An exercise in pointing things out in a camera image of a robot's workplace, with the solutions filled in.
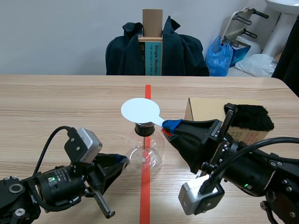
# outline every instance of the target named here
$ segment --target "red tape line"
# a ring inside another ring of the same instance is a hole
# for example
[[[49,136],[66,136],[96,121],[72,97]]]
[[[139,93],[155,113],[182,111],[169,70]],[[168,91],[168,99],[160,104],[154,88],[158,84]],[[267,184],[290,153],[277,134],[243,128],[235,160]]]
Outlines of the red tape line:
[[[151,99],[151,85],[145,85],[145,98]],[[142,147],[141,192],[140,192],[140,224],[150,224],[150,137],[145,138],[145,145]]]

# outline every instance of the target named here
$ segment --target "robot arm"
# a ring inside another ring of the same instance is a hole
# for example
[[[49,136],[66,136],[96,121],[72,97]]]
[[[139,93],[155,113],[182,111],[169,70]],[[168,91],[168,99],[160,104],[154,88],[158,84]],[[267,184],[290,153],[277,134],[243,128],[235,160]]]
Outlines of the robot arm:
[[[64,149],[70,165],[38,172],[52,138],[63,129],[69,136]],[[63,211],[78,204],[82,196],[93,197],[104,216],[111,218],[115,211],[109,209],[102,196],[129,160],[118,154],[101,154],[101,148],[100,140],[87,129],[57,128],[49,137],[31,177],[19,180],[10,176],[0,181],[0,223],[29,224],[39,218],[40,207],[46,213]]]
[[[163,123],[165,137],[190,171],[202,171],[200,177],[183,184],[179,193],[185,214],[197,215],[215,208],[224,196],[224,178],[246,194],[265,196],[261,208],[272,224],[277,223],[272,211],[286,224],[299,223],[299,160],[268,155],[258,149],[275,143],[299,143],[299,139],[274,138],[247,146],[227,134],[237,107],[227,104],[226,109],[223,124],[219,120]]]

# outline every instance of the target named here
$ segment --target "black lid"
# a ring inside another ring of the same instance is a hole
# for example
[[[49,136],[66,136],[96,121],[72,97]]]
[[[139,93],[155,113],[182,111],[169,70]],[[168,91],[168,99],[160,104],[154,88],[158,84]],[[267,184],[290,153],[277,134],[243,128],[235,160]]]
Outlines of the black lid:
[[[155,131],[155,126],[153,123],[146,123],[146,124],[136,124],[135,125],[135,132],[136,134],[142,137],[148,137],[152,135]]]

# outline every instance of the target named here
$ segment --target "blue tape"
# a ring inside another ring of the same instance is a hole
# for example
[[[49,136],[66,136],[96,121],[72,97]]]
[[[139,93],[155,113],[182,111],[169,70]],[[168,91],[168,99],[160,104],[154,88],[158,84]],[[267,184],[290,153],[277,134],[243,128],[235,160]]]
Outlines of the blue tape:
[[[167,130],[170,131],[171,134],[174,134],[174,129],[181,123],[183,119],[181,120],[166,120],[163,122],[162,127],[167,128]]]
[[[121,162],[121,155],[115,154],[115,162],[116,162],[116,164]]]

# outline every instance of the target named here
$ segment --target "black jacket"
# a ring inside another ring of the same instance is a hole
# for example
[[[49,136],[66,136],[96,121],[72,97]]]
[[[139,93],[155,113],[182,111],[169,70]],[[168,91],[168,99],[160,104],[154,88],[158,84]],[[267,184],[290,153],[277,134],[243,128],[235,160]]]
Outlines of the black jacket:
[[[202,55],[201,42],[191,36],[179,35],[180,25],[168,17],[163,30],[163,76],[209,76]],[[141,23],[127,23],[124,36],[116,37],[106,49],[107,75],[144,75],[138,36]]]
[[[284,81],[299,97],[299,16],[291,31],[285,49],[272,75]]]

